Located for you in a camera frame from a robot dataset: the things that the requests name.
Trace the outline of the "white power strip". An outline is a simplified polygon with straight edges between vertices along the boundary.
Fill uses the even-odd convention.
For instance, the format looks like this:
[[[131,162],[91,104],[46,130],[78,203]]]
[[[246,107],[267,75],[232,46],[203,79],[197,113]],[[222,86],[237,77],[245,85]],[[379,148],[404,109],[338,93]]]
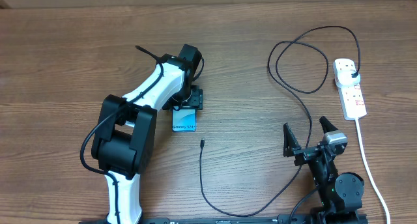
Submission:
[[[334,75],[336,70],[356,72],[354,61],[340,58],[333,62]],[[347,88],[338,88],[339,98],[345,120],[355,120],[367,115],[360,83]]]

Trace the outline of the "Samsung Galaxy smartphone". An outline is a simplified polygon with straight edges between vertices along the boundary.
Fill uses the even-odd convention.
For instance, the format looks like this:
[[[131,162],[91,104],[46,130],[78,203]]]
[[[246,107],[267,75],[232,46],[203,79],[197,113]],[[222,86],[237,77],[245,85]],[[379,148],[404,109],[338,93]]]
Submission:
[[[174,132],[194,132],[196,128],[196,110],[180,109],[172,111],[172,130]]]

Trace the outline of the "white charger plug adapter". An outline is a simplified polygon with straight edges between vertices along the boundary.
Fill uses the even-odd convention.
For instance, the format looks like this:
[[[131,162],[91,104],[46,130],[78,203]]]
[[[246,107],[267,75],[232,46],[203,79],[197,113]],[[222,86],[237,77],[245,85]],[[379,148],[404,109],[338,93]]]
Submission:
[[[336,70],[335,82],[338,88],[347,88],[359,84],[361,81],[360,74],[350,70]]]

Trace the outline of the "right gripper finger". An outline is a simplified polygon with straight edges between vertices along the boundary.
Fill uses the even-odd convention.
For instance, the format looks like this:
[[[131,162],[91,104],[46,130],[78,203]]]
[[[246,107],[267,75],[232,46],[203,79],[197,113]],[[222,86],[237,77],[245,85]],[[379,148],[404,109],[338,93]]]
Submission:
[[[321,124],[322,129],[323,129],[323,133],[338,131],[338,128],[335,127],[325,116],[322,116],[319,119],[319,122]]]
[[[283,155],[285,157],[294,156],[294,152],[296,150],[300,150],[301,146],[299,145],[288,123],[285,123],[283,125],[283,135],[284,135]]]

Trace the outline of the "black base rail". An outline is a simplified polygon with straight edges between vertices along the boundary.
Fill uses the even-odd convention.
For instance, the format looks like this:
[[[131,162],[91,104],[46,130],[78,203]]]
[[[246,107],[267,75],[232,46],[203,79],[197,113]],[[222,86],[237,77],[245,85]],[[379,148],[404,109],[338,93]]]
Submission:
[[[140,224],[287,224],[289,223],[289,214],[280,214],[277,217],[232,217],[225,219],[215,219],[215,218],[200,218],[200,219],[168,219],[166,217],[158,218],[149,218],[139,221]],[[357,223],[357,224],[368,224],[368,220],[365,214],[359,214],[357,217],[346,217],[345,219],[336,219],[332,216],[326,217],[326,223],[336,224],[336,223]],[[105,219],[97,221],[82,221],[79,223],[83,224],[105,224],[109,223]],[[307,214],[295,214],[292,217],[291,223],[294,224],[312,224],[319,223],[317,220],[313,219],[311,215]]]

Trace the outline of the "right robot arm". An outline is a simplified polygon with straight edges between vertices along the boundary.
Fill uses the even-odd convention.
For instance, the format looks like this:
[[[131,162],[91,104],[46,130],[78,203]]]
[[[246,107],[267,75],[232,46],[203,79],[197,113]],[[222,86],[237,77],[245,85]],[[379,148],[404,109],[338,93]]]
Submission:
[[[296,166],[308,165],[315,188],[303,197],[289,215],[279,215],[279,223],[367,223],[365,214],[359,214],[364,194],[364,179],[356,173],[338,173],[334,159],[344,153],[347,136],[326,117],[319,119],[323,139],[317,146],[302,148],[288,124],[283,125],[283,155],[293,157]],[[298,207],[314,193],[321,205],[308,214],[296,215]]]

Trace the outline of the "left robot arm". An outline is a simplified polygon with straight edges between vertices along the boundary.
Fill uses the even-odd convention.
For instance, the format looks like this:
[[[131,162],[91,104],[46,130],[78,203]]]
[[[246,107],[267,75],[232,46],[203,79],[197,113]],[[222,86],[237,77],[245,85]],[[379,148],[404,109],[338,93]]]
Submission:
[[[204,67],[196,47],[185,44],[178,55],[153,59],[154,71],[140,86],[104,99],[98,124],[85,139],[108,183],[109,212],[102,223],[140,223],[140,178],[152,156],[158,112],[172,112],[174,132],[193,132],[203,108],[203,91],[193,84]]]

